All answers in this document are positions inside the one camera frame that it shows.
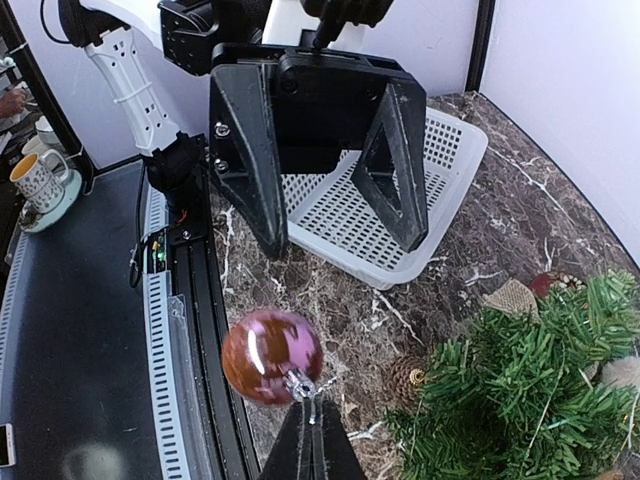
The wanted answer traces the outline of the small potted christmas tree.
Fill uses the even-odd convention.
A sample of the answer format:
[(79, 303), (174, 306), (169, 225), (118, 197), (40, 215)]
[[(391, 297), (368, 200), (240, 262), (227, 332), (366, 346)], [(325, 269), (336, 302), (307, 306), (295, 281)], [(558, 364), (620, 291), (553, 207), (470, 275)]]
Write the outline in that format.
[(386, 416), (404, 479), (622, 478), (639, 451), (639, 389), (601, 383), (639, 358), (639, 286), (625, 272), (535, 296), (539, 318), (482, 305), (467, 332), (418, 356), (417, 404)]

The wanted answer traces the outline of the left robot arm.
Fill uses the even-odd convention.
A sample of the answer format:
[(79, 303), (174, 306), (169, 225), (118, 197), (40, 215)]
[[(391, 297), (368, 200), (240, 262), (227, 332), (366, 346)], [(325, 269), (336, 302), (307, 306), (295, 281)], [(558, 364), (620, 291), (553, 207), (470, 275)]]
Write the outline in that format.
[[(286, 175), (327, 174), (358, 153), (352, 182), (404, 251), (426, 238), (426, 94), (396, 61), (365, 55), (387, 1), (62, 1), (63, 42), (83, 50), (129, 121), (150, 184), (176, 211), (196, 200), (196, 165), (263, 252), (288, 242)], [(209, 132), (174, 120), (145, 71), (145, 37), (209, 81)]]

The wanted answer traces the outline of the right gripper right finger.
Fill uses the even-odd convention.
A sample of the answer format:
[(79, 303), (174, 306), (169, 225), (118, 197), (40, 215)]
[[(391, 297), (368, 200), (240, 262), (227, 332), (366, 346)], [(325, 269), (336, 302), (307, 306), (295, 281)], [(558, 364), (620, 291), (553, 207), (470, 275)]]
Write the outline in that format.
[(312, 401), (312, 478), (365, 479), (335, 402), (323, 397)]

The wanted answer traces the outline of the brown pine cone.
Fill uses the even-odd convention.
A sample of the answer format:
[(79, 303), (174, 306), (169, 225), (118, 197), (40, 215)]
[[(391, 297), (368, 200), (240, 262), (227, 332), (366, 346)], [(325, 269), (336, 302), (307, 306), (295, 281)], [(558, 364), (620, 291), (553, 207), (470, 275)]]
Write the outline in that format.
[(419, 388), (426, 381), (426, 362), (417, 355), (404, 355), (383, 370), (384, 387), (396, 405), (412, 409)]

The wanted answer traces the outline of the pink ball ornament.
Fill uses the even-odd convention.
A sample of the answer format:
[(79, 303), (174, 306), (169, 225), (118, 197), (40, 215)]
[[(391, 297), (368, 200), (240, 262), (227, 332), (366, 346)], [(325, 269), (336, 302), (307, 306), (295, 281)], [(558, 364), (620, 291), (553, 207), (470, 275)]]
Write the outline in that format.
[(315, 382), (324, 354), (309, 321), (292, 312), (258, 310), (229, 330), (221, 353), (224, 374), (241, 396), (263, 405), (294, 400), (287, 385), (296, 372)]

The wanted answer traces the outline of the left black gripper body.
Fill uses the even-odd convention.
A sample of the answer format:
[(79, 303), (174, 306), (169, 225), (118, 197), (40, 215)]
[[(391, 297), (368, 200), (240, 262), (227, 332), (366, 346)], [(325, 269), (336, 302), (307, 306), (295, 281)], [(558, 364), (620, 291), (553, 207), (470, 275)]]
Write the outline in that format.
[(419, 84), (391, 59), (304, 47), (223, 43), (212, 70), (223, 64), (267, 72), (283, 174), (332, 172), (342, 151), (363, 149), (386, 86)]

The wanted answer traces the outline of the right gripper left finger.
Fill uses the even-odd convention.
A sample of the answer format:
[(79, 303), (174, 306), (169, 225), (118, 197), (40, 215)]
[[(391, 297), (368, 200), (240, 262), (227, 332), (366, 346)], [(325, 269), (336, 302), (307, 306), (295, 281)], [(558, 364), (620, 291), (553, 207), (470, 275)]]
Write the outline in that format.
[(291, 405), (259, 475), (263, 480), (309, 480), (312, 473), (312, 403)]

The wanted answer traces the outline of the white plastic basket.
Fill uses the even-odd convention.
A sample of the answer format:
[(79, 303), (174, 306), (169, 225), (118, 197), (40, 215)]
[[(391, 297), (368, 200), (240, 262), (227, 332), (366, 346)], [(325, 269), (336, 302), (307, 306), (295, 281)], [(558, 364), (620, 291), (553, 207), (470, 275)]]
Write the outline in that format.
[(360, 152), (345, 150), (329, 174), (282, 178), (290, 241), (377, 290), (416, 279), (458, 212), (488, 147), (478, 127), (429, 108), (423, 150), (428, 233), (407, 252), (393, 235), (406, 223), (400, 182), (374, 180)]

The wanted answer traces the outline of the red floral plate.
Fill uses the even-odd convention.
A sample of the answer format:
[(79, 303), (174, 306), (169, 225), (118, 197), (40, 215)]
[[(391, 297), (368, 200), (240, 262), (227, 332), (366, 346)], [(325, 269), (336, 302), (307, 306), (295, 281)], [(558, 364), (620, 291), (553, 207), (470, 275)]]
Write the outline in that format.
[(566, 271), (548, 271), (539, 274), (529, 285), (529, 289), (539, 298), (545, 298), (553, 289), (581, 290), (586, 283), (579, 277)]

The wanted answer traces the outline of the beige fluffy ornament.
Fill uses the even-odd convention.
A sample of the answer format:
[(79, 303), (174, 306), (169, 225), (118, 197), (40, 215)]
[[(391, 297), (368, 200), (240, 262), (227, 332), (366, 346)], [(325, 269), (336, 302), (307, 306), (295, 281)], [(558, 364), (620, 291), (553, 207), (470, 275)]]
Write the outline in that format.
[(639, 382), (640, 365), (636, 356), (611, 361), (602, 368), (601, 383), (607, 387), (639, 389)]

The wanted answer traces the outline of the small seashell ornament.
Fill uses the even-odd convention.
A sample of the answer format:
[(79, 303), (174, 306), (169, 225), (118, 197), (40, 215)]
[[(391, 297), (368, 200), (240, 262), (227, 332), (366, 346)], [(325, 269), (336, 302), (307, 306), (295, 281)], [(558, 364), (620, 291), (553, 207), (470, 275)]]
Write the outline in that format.
[(512, 317), (530, 315), (539, 318), (533, 292), (516, 279), (510, 279), (493, 293), (484, 295), (482, 304)]

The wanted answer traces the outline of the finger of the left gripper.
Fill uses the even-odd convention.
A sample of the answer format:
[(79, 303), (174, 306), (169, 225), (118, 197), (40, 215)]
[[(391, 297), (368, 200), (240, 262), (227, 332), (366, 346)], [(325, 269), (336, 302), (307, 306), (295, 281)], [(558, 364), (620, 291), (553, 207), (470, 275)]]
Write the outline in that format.
[(416, 250), (429, 232), (425, 120), (423, 88), (389, 83), (352, 173), (352, 183), (405, 252)]
[(278, 258), (288, 241), (269, 78), (257, 64), (223, 64), (210, 76), (210, 145), (226, 163), (212, 181), (247, 222), (265, 255)]

